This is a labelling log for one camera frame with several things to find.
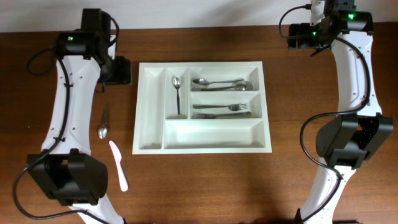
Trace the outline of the small steel measuring spoon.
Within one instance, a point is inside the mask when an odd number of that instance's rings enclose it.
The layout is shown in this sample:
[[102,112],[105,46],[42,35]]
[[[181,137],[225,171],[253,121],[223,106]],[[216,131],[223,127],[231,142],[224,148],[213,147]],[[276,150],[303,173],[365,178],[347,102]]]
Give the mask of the small steel measuring spoon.
[[180,115],[180,95],[179,95],[179,89],[181,87],[181,81],[179,77],[174,77],[172,80],[172,85],[176,89],[177,96],[176,96],[176,101],[177,101],[177,114]]

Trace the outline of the steel tablespoon long handle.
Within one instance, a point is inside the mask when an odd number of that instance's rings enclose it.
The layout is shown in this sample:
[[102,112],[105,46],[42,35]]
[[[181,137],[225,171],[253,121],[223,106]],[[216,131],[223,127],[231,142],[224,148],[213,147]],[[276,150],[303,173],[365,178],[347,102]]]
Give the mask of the steel tablespoon long handle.
[[209,81],[205,80],[204,78],[195,78],[191,81],[191,84],[194,88],[206,89],[211,84],[215,84],[215,83],[234,83],[234,82],[240,82],[243,80],[244,80],[243,78],[238,78],[238,79],[234,79],[234,80],[209,82]]

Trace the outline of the white plastic knife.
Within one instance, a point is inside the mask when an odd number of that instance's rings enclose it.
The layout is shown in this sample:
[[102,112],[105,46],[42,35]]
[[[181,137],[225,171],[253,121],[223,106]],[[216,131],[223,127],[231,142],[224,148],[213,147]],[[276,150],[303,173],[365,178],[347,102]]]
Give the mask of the white plastic knife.
[[113,153],[114,160],[116,163],[116,169],[118,172],[120,189],[122,192],[126,192],[129,189],[129,186],[128,186],[127,179],[126,179],[126,176],[124,174],[124,171],[123,171],[123,168],[121,165],[121,160],[122,160],[121,152],[114,141],[109,141],[108,143],[109,143],[109,146],[111,148],[111,151]]

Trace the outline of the large steel fork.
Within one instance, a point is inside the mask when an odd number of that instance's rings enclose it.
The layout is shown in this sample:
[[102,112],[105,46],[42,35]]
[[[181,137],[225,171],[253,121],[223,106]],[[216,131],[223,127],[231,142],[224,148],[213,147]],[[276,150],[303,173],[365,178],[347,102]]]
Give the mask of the large steel fork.
[[226,118],[245,118],[250,117],[250,111],[235,112],[235,113],[194,113],[191,119],[226,119]]

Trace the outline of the small steel fork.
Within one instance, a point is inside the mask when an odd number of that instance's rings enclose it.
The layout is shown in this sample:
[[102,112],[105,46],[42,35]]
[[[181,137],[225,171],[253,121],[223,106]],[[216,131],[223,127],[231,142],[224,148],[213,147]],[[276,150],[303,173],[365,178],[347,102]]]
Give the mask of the small steel fork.
[[243,103],[243,104],[232,104],[232,105],[199,105],[199,104],[193,104],[192,105],[193,109],[214,109],[214,108],[226,108],[230,111],[240,111],[240,110],[245,110],[248,109],[248,105]]

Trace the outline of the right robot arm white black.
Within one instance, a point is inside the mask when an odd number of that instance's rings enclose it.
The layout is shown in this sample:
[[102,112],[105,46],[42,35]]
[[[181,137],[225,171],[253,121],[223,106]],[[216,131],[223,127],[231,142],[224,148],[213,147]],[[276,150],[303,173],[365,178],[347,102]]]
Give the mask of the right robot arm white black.
[[382,114],[374,88],[371,65],[374,24],[370,12],[358,11],[354,1],[311,1],[308,23],[291,24],[285,36],[290,49],[330,49],[338,75],[338,110],[307,119],[300,132],[316,119],[331,117],[317,132],[318,166],[308,199],[297,210],[294,223],[332,223],[341,194],[354,173],[393,131],[394,123]]

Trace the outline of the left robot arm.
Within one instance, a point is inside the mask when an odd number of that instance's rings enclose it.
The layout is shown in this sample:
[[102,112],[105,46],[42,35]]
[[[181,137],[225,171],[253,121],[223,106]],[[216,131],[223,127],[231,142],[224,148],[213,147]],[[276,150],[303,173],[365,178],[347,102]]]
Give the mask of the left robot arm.
[[107,167],[91,156],[90,116],[97,84],[128,85],[131,63],[116,55],[116,21],[85,8],[81,26],[61,32],[50,52],[57,89],[49,131],[39,154],[27,157],[29,174],[45,196],[85,223],[124,223],[108,196]]

